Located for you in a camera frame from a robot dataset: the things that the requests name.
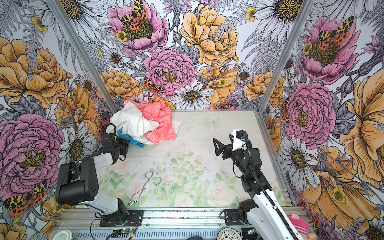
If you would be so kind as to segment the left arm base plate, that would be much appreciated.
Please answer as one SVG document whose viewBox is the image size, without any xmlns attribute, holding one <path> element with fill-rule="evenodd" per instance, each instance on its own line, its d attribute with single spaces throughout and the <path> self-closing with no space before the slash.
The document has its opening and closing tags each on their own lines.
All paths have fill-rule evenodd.
<svg viewBox="0 0 384 240">
<path fill-rule="evenodd" d="M 144 210 L 129 210 L 125 213 L 115 212 L 103 217 L 100 227 L 139 227 L 142 225 Z"/>
</svg>

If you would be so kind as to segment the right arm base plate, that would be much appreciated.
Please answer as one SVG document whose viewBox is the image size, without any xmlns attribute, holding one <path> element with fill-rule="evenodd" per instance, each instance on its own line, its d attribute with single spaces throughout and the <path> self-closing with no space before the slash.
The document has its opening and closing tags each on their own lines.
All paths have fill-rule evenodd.
<svg viewBox="0 0 384 240">
<path fill-rule="evenodd" d="M 246 212 L 239 209 L 225 209 L 224 220 L 227 226 L 249 225 Z"/>
</svg>

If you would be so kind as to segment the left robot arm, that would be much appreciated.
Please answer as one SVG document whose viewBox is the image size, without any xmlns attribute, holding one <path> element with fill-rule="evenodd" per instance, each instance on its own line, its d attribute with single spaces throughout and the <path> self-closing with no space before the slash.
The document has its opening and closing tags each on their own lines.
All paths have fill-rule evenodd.
<svg viewBox="0 0 384 240">
<path fill-rule="evenodd" d="M 98 171 L 116 164 L 127 153 L 129 140 L 118 136 L 117 127 L 104 127 L 101 149 L 76 162 L 62 164 L 56 189 L 56 201 L 60 205 L 85 205 L 101 214 L 108 224 L 121 226 L 128 220 L 123 201 L 112 198 L 99 188 Z"/>
</svg>

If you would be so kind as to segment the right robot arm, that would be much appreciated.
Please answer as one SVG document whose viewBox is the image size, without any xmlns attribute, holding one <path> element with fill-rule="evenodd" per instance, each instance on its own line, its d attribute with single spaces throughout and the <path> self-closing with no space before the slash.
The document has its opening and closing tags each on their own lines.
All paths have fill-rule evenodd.
<svg viewBox="0 0 384 240">
<path fill-rule="evenodd" d="M 262 173 L 260 150 L 252 147 L 246 131 L 234 130 L 229 138 L 228 145 L 215 138 L 213 143 L 216 156 L 231 159 L 242 173 L 242 187 L 250 199 L 239 203 L 240 220 L 253 226 L 263 240 L 302 240 Z"/>
</svg>

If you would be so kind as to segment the teal blue cloth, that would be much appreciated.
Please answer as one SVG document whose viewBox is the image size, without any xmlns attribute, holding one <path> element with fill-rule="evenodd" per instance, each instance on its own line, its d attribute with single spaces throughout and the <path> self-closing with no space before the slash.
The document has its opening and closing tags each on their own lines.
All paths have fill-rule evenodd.
<svg viewBox="0 0 384 240">
<path fill-rule="evenodd" d="M 127 134 L 123 134 L 123 129 L 119 129 L 117 131 L 117 134 L 119 137 L 123 138 L 123 139 L 126 139 L 130 142 L 131 145 L 135 145 L 135 146 L 138 146 L 140 148 L 144 148 L 144 144 L 140 143 L 139 141 L 137 140 L 134 140 L 132 136 L 130 135 L 127 135 Z"/>
</svg>

